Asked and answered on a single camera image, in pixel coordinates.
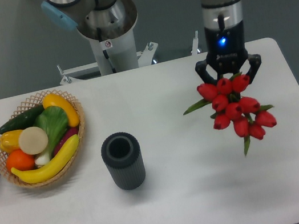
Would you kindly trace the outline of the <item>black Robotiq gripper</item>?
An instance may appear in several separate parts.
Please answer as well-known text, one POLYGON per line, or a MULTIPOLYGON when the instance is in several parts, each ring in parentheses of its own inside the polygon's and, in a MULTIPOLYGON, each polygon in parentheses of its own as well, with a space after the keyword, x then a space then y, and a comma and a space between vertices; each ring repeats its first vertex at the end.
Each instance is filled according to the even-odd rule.
POLYGON ((249 84, 253 83, 262 61, 261 55, 249 54, 245 49, 243 21, 223 31, 208 28, 204 30, 208 54, 205 60, 195 65, 195 71, 203 82, 216 85, 222 75, 238 73, 247 60, 250 67, 246 75, 249 77, 249 84), (217 73, 216 79, 207 72, 208 66, 217 73))

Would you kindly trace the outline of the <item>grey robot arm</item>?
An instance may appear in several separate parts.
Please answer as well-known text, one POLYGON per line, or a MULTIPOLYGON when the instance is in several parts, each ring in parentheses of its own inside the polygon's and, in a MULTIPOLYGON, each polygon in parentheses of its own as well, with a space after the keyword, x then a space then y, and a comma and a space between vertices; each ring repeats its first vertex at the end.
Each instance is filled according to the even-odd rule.
MULTIPOLYGON (((245 48, 242 0, 201 0, 204 33, 208 47, 205 60, 196 64, 196 72, 206 83, 216 83, 207 72, 237 74, 248 62, 253 79, 261 57, 245 48)), ((78 31, 93 50, 101 75, 138 68, 133 28, 138 13, 132 0, 44 0, 42 11, 67 31, 78 31)))

